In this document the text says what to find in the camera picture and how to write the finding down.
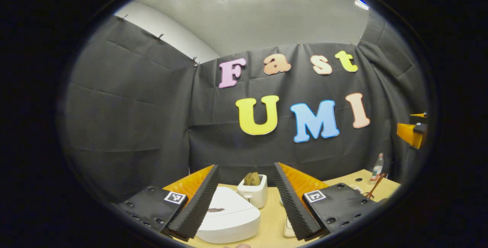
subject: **blue letter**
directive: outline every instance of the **blue letter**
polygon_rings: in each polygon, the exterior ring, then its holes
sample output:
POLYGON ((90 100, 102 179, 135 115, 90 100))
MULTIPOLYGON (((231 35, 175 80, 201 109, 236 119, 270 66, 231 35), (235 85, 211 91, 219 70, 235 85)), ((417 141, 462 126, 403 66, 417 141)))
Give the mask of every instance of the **blue letter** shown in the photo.
POLYGON ((324 125, 322 137, 334 137, 339 134, 339 130, 335 124, 333 100, 324 100, 320 102, 317 116, 313 114, 310 108, 305 103, 298 103, 290 107, 290 110, 295 113, 297 118, 297 136, 293 138, 295 142, 306 142, 310 139, 307 134, 305 126, 312 134, 313 138, 319 137, 320 129, 324 125))

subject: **pink letter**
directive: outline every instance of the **pink letter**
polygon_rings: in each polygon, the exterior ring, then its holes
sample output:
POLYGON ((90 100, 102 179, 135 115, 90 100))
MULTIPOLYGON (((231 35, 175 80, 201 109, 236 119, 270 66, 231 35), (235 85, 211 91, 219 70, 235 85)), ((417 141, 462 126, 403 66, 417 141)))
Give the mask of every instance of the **pink letter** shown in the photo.
POLYGON ((222 82, 218 85, 218 87, 223 89, 235 86, 237 81, 232 78, 232 75, 235 75, 236 78, 241 76, 241 66, 245 65, 246 60, 244 58, 221 63, 219 67, 222 68, 222 82))

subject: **plastic bottle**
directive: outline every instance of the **plastic bottle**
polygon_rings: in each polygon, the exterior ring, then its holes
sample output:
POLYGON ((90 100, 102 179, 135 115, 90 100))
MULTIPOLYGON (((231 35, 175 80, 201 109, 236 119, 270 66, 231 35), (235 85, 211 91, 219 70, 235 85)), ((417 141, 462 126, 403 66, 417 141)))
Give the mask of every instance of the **plastic bottle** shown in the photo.
POLYGON ((380 153, 376 163, 374 164, 373 173, 369 179, 369 184, 375 184, 378 178, 380 178, 381 170, 383 169, 383 162, 383 153, 380 153))

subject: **wooden stick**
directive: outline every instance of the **wooden stick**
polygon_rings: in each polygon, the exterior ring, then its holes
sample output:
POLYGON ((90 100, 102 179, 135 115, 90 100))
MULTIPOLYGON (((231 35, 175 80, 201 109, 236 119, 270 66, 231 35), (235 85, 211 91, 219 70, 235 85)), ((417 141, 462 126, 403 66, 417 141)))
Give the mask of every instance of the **wooden stick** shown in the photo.
POLYGON ((380 175, 380 178, 378 178, 378 181, 376 182, 376 184, 374 184, 374 187, 373 189, 371 189, 371 191, 369 191, 369 194, 366 195, 366 198, 371 198, 371 194, 373 194, 373 191, 374 189, 378 186, 378 184, 380 184, 380 181, 383 179, 383 177, 385 177, 385 175, 387 175, 386 173, 383 173, 380 175))

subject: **wooden table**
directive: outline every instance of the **wooden table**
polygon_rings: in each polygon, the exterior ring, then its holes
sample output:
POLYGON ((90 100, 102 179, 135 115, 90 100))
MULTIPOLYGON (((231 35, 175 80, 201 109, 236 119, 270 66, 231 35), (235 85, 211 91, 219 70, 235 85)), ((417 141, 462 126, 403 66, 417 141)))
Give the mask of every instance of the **wooden table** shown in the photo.
MULTIPOLYGON (((327 185, 334 185, 342 182, 347 185, 356 185, 363 191, 363 193, 365 193, 371 191, 374 186, 369 185, 369 177, 371 177, 371 172, 361 170, 340 178, 326 180, 324 183, 327 185), (363 180, 356 182, 357 178, 362 178, 363 180)), ((394 193, 399 185, 400 184, 397 182, 383 178, 373 192, 374 198, 372 200, 380 201, 384 198, 388 198, 394 193)), ((235 185, 219 184, 219 186, 237 190, 237 186, 235 185)), ((276 187, 268 187, 268 199, 266 201, 266 205, 261 208, 260 211, 261 224, 259 232, 252 238, 235 243, 214 244, 202 241, 196 236, 194 239, 189 239, 186 244, 197 248, 223 248, 225 246, 235 248, 235 246, 241 243, 249 244, 251 245, 251 248, 294 248, 305 244, 304 240, 298 241, 296 238, 286 238, 283 236, 284 223, 286 222, 286 212, 284 207, 279 202, 279 191, 276 187)), ((317 239, 318 237, 314 240, 307 241, 306 243, 310 243, 317 239)))

